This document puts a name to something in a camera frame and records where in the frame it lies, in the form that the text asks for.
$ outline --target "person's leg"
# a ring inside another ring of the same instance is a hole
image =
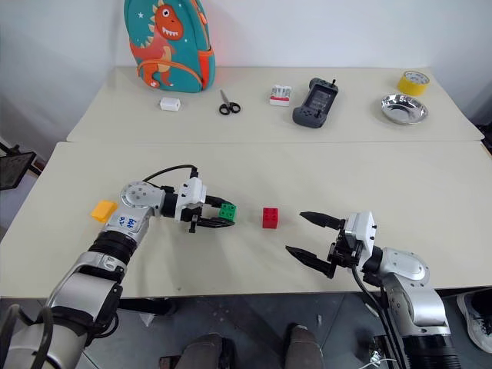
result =
[[[217,369],[222,352],[222,337],[206,334],[191,342],[175,369]]]
[[[306,327],[292,328],[285,356],[285,369],[323,369],[323,353]]]

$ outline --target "table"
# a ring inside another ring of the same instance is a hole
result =
[[[299,211],[372,210],[376,245],[419,254],[436,288],[492,284],[492,158],[478,142],[61,143],[0,244],[0,294],[46,297],[96,238],[101,224],[89,214],[101,199],[183,163],[198,166],[209,194],[238,206],[237,224],[189,234],[187,224],[151,219],[125,297],[357,291],[346,271],[329,281],[286,252],[326,258],[336,236]],[[177,187],[187,176],[155,182]],[[261,228],[263,207],[279,207],[279,229]]]
[[[419,97],[429,109],[421,124],[404,127],[388,121],[381,99],[398,93],[403,69],[392,68],[217,68],[212,86],[199,94],[149,88],[135,68],[120,67],[109,75],[84,117],[68,135],[73,142],[125,143],[248,143],[248,142],[366,142],[478,141],[484,136],[431,79]],[[337,79],[340,89],[324,126],[296,125],[292,110],[302,104],[313,77]],[[272,85],[293,88],[288,108],[268,104]],[[218,113],[223,88],[239,103],[237,115]],[[162,96],[180,98],[178,112],[161,111]]]

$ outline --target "dinosaur backpack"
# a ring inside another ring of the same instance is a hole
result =
[[[199,92],[215,77],[215,56],[200,0],[125,0],[137,73],[152,88]]]

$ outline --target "yellow sponge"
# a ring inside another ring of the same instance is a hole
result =
[[[111,217],[118,205],[113,201],[102,200],[94,208],[91,216],[96,220],[105,223]]]

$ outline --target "green cube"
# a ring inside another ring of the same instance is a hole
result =
[[[228,221],[234,221],[234,217],[236,216],[236,205],[222,204],[218,216],[219,218],[227,219]]]

